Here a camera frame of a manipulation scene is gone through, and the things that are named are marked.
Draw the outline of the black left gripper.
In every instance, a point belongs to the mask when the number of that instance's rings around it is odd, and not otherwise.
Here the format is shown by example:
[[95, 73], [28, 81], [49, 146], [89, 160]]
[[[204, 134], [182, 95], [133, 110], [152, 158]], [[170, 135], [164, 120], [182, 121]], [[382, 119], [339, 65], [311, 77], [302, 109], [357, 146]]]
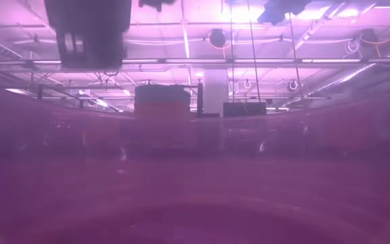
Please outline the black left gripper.
[[116, 32], [56, 32], [63, 68], [120, 68], [127, 57], [123, 36]]

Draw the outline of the teal plastic bowl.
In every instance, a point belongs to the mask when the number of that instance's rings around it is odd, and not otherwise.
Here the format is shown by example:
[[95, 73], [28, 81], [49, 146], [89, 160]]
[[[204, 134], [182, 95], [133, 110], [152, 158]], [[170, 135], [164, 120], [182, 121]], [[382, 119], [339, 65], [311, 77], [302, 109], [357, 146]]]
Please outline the teal plastic bowl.
[[179, 102], [190, 103], [191, 95], [181, 85], [141, 85], [135, 88], [135, 103]]

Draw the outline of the red plastic bowl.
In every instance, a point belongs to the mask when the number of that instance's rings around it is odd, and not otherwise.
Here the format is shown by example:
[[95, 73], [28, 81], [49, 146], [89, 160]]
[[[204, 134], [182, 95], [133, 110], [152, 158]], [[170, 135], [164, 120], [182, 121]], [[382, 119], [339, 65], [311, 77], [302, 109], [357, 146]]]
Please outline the red plastic bowl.
[[184, 118], [191, 117], [190, 107], [179, 103], [143, 103], [135, 104], [137, 117]]

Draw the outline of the purple plastic bowl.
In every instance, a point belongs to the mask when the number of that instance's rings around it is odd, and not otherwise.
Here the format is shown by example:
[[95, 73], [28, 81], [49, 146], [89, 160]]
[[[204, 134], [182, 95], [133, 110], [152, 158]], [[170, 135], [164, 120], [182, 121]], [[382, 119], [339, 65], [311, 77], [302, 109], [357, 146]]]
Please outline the purple plastic bowl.
[[1, 244], [390, 244], [390, 91], [138, 119], [0, 88]]

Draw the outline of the long ceiling light bar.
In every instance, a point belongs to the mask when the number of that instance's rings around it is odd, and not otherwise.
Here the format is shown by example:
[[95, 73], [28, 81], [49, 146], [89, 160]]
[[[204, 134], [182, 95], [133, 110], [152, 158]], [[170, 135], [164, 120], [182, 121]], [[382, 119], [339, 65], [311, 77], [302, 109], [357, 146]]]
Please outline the long ceiling light bar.
[[127, 59], [122, 65], [129, 64], [390, 64], [390, 58], [342, 59], [342, 58], [237, 58], [237, 59], [202, 59], [202, 58], [157, 58], [157, 59]]

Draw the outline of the round black ceiling fixture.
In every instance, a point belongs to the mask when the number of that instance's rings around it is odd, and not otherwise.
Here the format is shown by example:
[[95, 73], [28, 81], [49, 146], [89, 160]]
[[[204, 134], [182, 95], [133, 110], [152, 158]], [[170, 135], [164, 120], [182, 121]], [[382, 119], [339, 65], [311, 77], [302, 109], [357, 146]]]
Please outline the round black ceiling fixture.
[[213, 47], [224, 48], [226, 39], [223, 30], [220, 28], [212, 28], [209, 34], [209, 42]]

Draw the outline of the white pillar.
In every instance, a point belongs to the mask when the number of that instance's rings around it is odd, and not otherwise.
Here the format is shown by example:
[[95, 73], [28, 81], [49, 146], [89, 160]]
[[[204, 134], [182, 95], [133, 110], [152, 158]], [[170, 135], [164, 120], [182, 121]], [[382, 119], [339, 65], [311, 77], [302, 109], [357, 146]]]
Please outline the white pillar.
[[203, 109], [206, 113], [223, 116], [223, 104], [229, 100], [228, 72], [206, 69], [203, 77]]

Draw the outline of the black aluminium table frame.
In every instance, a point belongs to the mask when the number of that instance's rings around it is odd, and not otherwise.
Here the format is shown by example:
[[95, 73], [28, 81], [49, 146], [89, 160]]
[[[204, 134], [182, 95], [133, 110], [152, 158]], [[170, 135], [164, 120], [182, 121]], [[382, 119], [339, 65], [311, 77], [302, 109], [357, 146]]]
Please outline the black aluminium table frame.
[[70, 93], [67, 93], [64, 90], [61, 90], [61, 89], [58, 89], [58, 88], [54, 88], [54, 87], [50, 87], [50, 86], [45, 85], [45, 84], [38, 84], [37, 85], [37, 99], [38, 100], [42, 100], [43, 99], [43, 91], [45, 89], [50, 89], [50, 90], [53, 90], [53, 91], [58, 92], [60, 94], [63, 94], [64, 98], [74, 98], [75, 100], [78, 101], [79, 108], [84, 108], [84, 102], [79, 97], [74, 96], [74, 95], [72, 95]]

